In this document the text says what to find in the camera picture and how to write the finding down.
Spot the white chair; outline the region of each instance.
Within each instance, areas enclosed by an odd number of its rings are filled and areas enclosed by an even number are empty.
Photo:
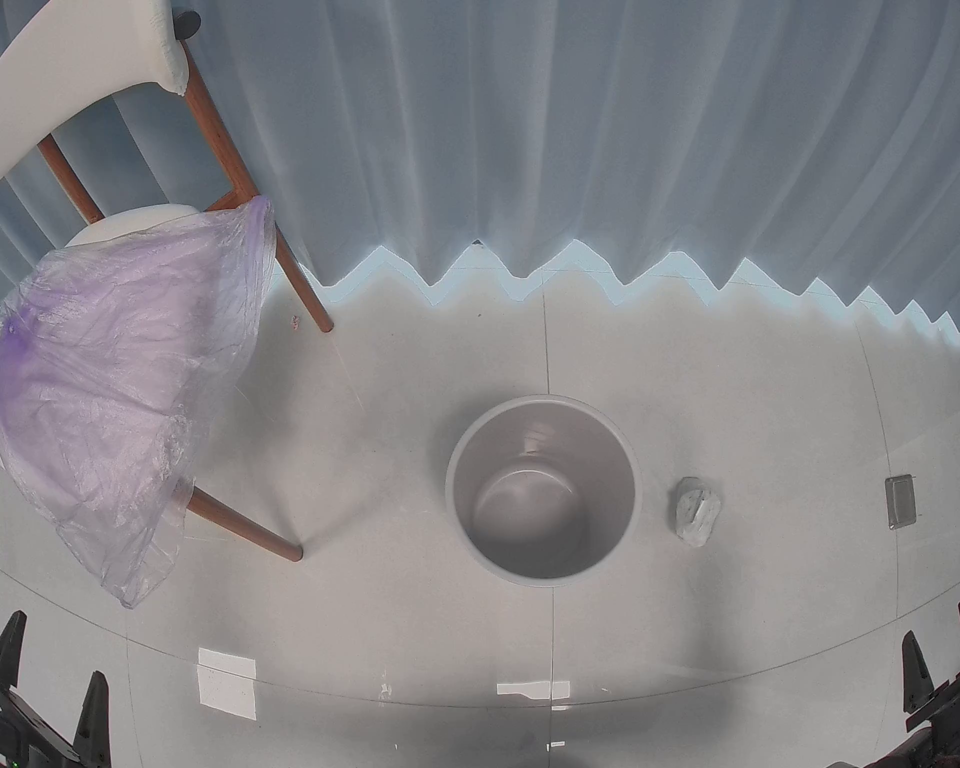
[[[197,212],[189,205],[163,204],[104,217],[50,135],[85,107],[132,85],[157,83],[186,99],[232,187],[207,210],[236,207],[258,194],[180,42],[199,26],[193,12],[175,19],[168,0],[49,0],[0,56],[0,177],[38,146],[87,221],[68,245],[109,240]],[[330,330],[332,321],[279,231],[276,260],[320,329]],[[299,545],[200,489],[187,508],[288,560],[303,556]]]

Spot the trash can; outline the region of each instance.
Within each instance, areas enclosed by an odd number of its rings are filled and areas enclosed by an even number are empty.
[[[640,506],[636,457],[579,400],[520,397],[478,419],[454,448],[446,508],[488,570],[555,587],[592,571],[627,538]]]

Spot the wooden chair frame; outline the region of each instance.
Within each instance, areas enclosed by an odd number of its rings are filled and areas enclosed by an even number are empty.
[[[233,140],[227,133],[227,128],[210,98],[204,79],[200,76],[186,43],[181,42],[180,44],[186,54],[190,73],[186,93],[184,94],[186,104],[197,121],[206,143],[213,151],[221,168],[224,169],[231,187],[226,195],[206,210],[234,208],[255,197],[259,192],[256,184],[253,183],[250,171],[244,164],[243,158],[240,157]],[[40,141],[37,148],[46,160],[47,165],[50,166],[54,176],[57,177],[63,191],[66,192],[67,197],[77,207],[86,222],[93,224],[103,219],[103,211],[93,201],[73,168],[70,167],[54,137],[48,135]],[[310,317],[313,318],[320,330],[324,333],[332,330],[333,321],[330,320],[324,306],[310,287],[309,281],[300,269],[300,264],[297,263],[297,259],[291,253],[290,247],[279,228],[276,231],[276,261],[282,267],[284,274],[287,275],[287,279],[290,280],[291,285],[297,292],[297,296],[300,297],[300,301],[303,302],[307,312],[310,313]],[[195,515],[226,528],[237,536],[289,561],[296,563],[303,558],[303,548],[299,544],[294,544],[268,531],[199,488],[194,489],[193,496],[187,504],[187,509]]]

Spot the curtain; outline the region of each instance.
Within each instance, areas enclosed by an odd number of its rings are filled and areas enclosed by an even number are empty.
[[[27,5],[6,0],[0,45]],[[795,293],[960,321],[949,0],[193,8],[213,98],[324,285],[380,245],[433,283],[477,239],[516,276],[578,239],[624,283],[683,251],[722,286],[749,257]],[[227,188],[156,86],[55,137],[105,213]],[[35,154],[0,185],[0,293],[82,225]]]

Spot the purple plastic bag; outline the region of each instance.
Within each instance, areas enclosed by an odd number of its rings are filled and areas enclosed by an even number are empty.
[[[173,567],[275,248],[258,197],[47,253],[0,303],[0,462],[128,608]]]

